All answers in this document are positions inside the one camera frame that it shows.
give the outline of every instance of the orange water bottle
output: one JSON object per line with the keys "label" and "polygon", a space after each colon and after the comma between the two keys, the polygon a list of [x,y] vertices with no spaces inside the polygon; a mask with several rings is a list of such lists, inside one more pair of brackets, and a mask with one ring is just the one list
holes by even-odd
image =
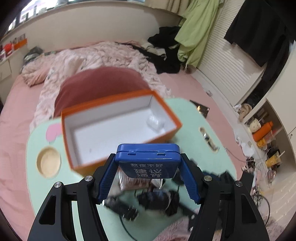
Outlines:
{"label": "orange water bottle", "polygon": [[271,131],[273,127],[272,121],[265,123],[258,131],[253,134],[253,139],[255,142],[260,141],[268,132]]}

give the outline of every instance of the white wardrobe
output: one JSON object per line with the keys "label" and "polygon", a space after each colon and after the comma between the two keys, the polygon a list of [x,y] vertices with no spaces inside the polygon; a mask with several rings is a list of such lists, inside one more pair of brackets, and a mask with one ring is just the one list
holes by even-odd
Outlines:
{"label": "white wardrobe", "polygon": [[264,70],[237,45],[231,45],[224,39],[243,3],[244,0],[226,0],[198,66],[232,106],[244,101],[256,87]]}

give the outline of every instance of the blue tin box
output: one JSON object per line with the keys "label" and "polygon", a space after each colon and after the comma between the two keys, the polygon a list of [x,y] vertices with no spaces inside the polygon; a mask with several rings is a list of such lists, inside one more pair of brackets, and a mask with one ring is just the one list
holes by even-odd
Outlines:
{"label": "blue tin box", "polygon": [[115,161],[131,178],[173,178],[181,162],[176,144],[121,144]]}

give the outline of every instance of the white wall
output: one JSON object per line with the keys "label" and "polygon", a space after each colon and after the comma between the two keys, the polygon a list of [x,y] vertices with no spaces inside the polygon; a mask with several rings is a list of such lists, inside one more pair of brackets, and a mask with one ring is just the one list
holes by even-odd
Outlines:
{"label": "white wall", "polygon": [[45,51],[81,46],[101,40],[130,41],[147,39],[161,26],[175,26],[176,14],[123,1],[80,2],[50,10],[18,26],[1,43],[22,34],[28,48]]}

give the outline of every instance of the mint green table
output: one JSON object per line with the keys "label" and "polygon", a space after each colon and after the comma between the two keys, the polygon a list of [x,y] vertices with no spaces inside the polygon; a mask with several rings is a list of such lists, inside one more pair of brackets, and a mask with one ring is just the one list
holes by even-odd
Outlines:
{"label": "mint green table", "polygon": [[[221,142],[206,119],[198,113],[195,106],[189,101],[179,98],[167,99],[166,102],[183,123],[183,127],[172,139],[172,142],[178,144],[181,151],[186,153],[189,159],[194,159],[201,170],[217,174],[228,170],[233,178],[236,179],[236,170],[231,159],[228,157]],[[51,124],[60,121],[60,118],[56,118],[39,125],[32,132],[27,143],[27,182],[35,214],[37,214],[41,204],[55,182],[61,181],[66,185],[79,182],[83,178],[69,167],[62,135],[57,137],[53,143],[50,143],[61,155],[61,168],[58,174],[54,178],[46,179],[42,177],[37,170],[36,158],[38,153],[42,148],[49,145],[45,138],[47,128]],[[205,143],[199,131],[200,127],[204,127],[215,144],[220,147],[217,153],[214,153]],[[171,180],[167,180],[163,188],[176,190],[177,186],[171,182]],[[180,187],[179,194],[180,201],[189,208],[194,210],[199,207],[189,198],[185,187]],[[139,210],[139,216],[136,221],[124,222],[127,230],[139,241],[152,241],[163,229],[182,216],[180,211],[172,217],[166,217],[149,211],[145,212],[134,198],[134,191],[125,192],[121,199]],[[77,241],[83,241],[77,212],[77,202],[72,202],[72,207]],[[109,240],[132,240],[124,231],[117,214],[102,205],[97,206],[97,208]]]}

